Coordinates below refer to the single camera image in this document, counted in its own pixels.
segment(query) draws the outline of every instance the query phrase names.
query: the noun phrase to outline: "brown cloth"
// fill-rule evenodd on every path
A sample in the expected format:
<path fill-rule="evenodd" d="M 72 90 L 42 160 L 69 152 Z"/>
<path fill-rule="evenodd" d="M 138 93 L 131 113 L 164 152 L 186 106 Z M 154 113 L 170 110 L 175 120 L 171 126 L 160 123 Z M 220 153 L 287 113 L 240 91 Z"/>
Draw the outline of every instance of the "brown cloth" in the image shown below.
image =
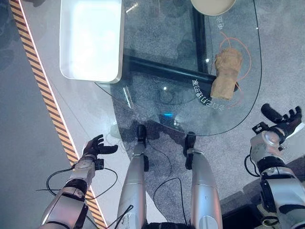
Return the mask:
<path fill-rule="evenodd" d="M 224 49 L 216 55 L 216 79 L 212 84 L 212 98 L 232 99 L 242 61 L 242 54 L 233 48 Z"/>

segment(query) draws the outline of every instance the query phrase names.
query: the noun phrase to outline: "metallic silver limb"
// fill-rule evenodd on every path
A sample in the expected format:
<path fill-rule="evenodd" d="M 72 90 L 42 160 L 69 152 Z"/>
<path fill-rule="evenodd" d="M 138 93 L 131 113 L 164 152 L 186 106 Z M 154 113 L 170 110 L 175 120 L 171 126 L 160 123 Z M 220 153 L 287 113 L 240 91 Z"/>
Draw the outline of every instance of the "metallic silver limb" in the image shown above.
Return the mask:
<path fill-rule="evenodd" d="M 263 131 L 250 142 L 250 157 L 261 173 L 264 208 L 277 213 L 281 228 L 304 226 L 305 188 L 284 163 L 278 149 L 279 136 L 272 131 Z"/>
<path fill-rule="evenodd" d="M 129 205 L 133 208 L 125 214 L 119 223 L 120 229 L 141 229 L 146 223 L 146 191 L 144 181 L 144 145 L 139 143 L 130 161 L 125 182 L 122 188 L 118 217 Z"/>
<path fill-rule="evenodd" d="M 222 229 L 222 215 L 216 182 L 202 152 L 189 149 L 192 162 L 191 225 L 195 229 Z"/>
<path fill-rule="evenodd" d="M 91 156 L 82 157 L 76 164 L 68 184 L 73 180 L 83 180 L 86 184 L 86 190 L 90 186 L 94 177 L 94 162 Z M 74 228 L 80 214 L 82 213 L 85 201 L 85 193 L 76 187 L 64 187 L 55 196 L 43 213 L 40 229 L 61 229 L 61 225 Z"/>

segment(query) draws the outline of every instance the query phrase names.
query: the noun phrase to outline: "robot forearm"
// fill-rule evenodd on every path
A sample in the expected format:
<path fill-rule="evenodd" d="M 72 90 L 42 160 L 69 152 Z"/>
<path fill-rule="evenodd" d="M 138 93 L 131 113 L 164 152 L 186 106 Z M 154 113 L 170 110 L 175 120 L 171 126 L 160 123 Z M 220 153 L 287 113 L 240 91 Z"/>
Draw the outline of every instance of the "robot forearm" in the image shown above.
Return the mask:
<path fill-rule="evenodd" d="M 103 135 L 89 141 L 83 156 L 75 165 L 72 174 L 43 213 L 39 229 L 80 229 L 85 221 L 88 206 L 85 195 L 95 176 L 95 171 L 104 168 L 104 160 L 98 154 L 111 154 L 118 146 L 104 146 Z"/>
<path fill-rule="evenodd" d="M 282 228 L 305 226 L 305 189 L 287 167 L 279 151 L 279 136 L 263 131 L 251 139 L 251 159 L 261 177 L 261 198 L 269 212 L 277 213 Z"/>

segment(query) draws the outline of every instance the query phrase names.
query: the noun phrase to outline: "black cable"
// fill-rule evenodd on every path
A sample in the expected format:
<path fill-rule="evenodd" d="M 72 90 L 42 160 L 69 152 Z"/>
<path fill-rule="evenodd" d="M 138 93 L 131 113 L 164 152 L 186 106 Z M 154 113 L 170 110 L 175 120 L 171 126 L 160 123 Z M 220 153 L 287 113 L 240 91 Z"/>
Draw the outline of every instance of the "black cable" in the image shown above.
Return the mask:
<path fill-rule="evenodd" d="M 167 161 L 168 161 L 168 163 L 169 163 L 169 165 L 170 165 L 170 173 L 169 173 L 169 175 L 168 175 L 167 178 L 166 178 L 166 179 L 168 179 L 168 178 L 171 176 L 172 171 L 173 171 L 173 166 L 172 166 L 172 164 L 171 164 L 170 158 L 169 158 L 164 152 L 162 152 L 161 150 L 156 149 L 154 146 L 152 146 L 152 144 L 150 143 L 150 141 L 149 141 L 148 139 L 147 139 L 147 143 L 149 144 L 149 146 L 150 146 L 152 149 L 154 149 L 155 151 L 157 151 L 157 152 L 163 154 L 163 155 L 166 157 L 166 159 L 167 159 Z"/>
<path fill-rule="evenodd" d="M 37 191 L 49 191 L 49 190 L 51 190 L 51 191 L 59 191 L 60 189 L 37 189 L 37 190 L 35 190 L 35 192 L 37 192 Z"/>
<path fill-rule="evenodd" d="M 252 161 L 251 157 L 250 157 L 250 161 L 251 161 L 252 165 L 254 166 L 254 172 L 255 172 L 255 174 L 257 174 L 257 175 L 259 176 L 259 173 L 258 173 L 257 170 L 256 170 L 256 165 L 255 165 L 255 163 Z"/>
<path fill-rule="evenodd" d="M 119 221 L 116 223 L 114 229 L 117 229 L 117 228 L 118 228 L 118 225 L 119 225 L 120 221 L 122 220 L 122 218 L 123 218 L 123 217 L 127 214 L 127 212 L 129 212 L 131 209 L 133 209 L 133 205 L 129 205 L 129 207 L 124 211 L 124 213 L 121 214 L 121 215 L 115 220 L 115 221 L 117 221 L 117 220 L 119 220 Z"/>
<path fill-rule="evenodd" d="M 167 182 L 169 182 L 169 181 L 171 181 L 171 180 L 175 180 L 175 179 L 178 179 L 179 182 L 180 182 L 181 203 L 182 203 L 183 217 L 184 217 L 185 224 L 187 225 L 186 217 L 185 217 L 185 212 L 184 212 L 184 204 L 183 204 L 182 183 L 181 183 L 181 180 L 180 180 L 179 177 L 171 178 L 171 179 L 169 179 L 169 180 L 164 181 L 162 184 L 160 184 L 160 185 L 157 187 L 157 189 L 154 191 L 154 193 L 153 193 L 153 198 L 152 198 L 152 199 L 153 199 L 153 202 L 154 202 L 155 206 L 157 207 L 157 205 L 156 205 L 156 203 L 155 203 L 155 200 L 154 200 L 154 197 L 155 197 L 155 195 L 156 195 L 157 190 L 158 190 L 162 185 L 164 185 L 165 183 L 167 183 Z"/>
<path fill-rule="evenodd" d="M 252 161 L 252 159 L 251 159 L 251 150 L 252 150 L 252 147 L 250 147 L 250 153 L 249 153 L 249 155 L 247 155 L 245 158 L 244 158 L 244 167 L 245 167 L 245 169 L 247 170 L 247 172 L 251 175 L 251 176 L 253 176 L 253 177 L 260 177 L 260 175 L 258 174 L 258 172 L 256 171 L 256 165 L 255 165 L 255 163 Z M 255 174 L 253 174 L 253 173 L 251 173 L 250 171 L 249 171 L 249 169 L 248 169 L 248 166 L 247 166 L 247 160 L 248 160 L 248 158 L 250 158 L 250 161 L 251 161 L 251 163 L 252 163 L 252 165 L 254 166 L 254 171 L 255 171 Z"/>
<path fill-rule="evenodd" d="M 249 157 L 250 157 L 250 154 L 247 155 L 247 156 L 244 158 L 244 167 L 245 167 L 245 169 L 247 170 L 247 172 L 248 172 L 251 176 L 253 176 L 253 177 L 259 177 L 259 175 L 253 174 L 253 173 L 251 173 L 251 172 L 249 171 L 249 169 L 248 169 L 248 167 L 247 167 L 247 159 L 248 159 Z"/>
<path fill-rule="evenodd" d="M 46 186 L 47 186 L 47 190 L 48 190 L 53 196 L 55 196 L 56 193 L 53 192 L 52 189 L 50 188 L 50 185 L 49 185 L 50 179 L 51 179 L 53 176 L 55 176 L 56 174 L 71 171 L 71 170 L 74 169 L 74 167 L 75 167 L 75 164 L 74 164 L 73 166 L 71 166 L 71 168 L 64 169 L 64 170 L 59 170 L 59 171 L 57 171 L 57 172 L 52 173 L 51 175 L 49 175 L 49 177 L 48 177 L 48 179 L 47 179 L 47 181 L 46 181 Z"/>
<path fill-rule="evenodd" d="M 86 215 L 86 218 L 93 224 L 93 226 L 97 229 L 99 229 L 99 227 L 93 222 L 92 219 L 89 218 L 89 216 Z"/>
<path fill-rule="evenodd" d="M 109 191 L 109 189 L 111 189 L 116 184 L 116 182 L 118 181 L 118 174 L 115 171 L 113 171 L 112 169 L 109 169 L 109 168 L 104 168 L 104 169 L 109 170 L 109 171 L 111 171 L 111 172 L 113 172 L 115 174 L 115 176 L 116 176 L 115 182 L 109 188 L 107 188 L 105 191 L 103 191 L 101 194 L 97 195 L 96 197 L 94 197 L 94 198 L 86 198 L 86 199 L 90 199 L 91 200 L 91 199 L 96 199 L 97 197 L 100 197 L 105 192 Z"/>

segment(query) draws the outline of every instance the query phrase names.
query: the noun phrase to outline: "beige bowl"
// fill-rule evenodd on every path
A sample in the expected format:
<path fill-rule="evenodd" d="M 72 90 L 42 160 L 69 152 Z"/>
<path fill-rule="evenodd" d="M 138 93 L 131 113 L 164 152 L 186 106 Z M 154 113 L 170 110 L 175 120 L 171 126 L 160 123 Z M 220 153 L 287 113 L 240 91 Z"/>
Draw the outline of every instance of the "beige bowl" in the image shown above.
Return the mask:
<path fill-rule="evenodd" d="M 227 12 L 236 0 L 191 0 L 193 6 L 200 13 L 216 16 Z"/>

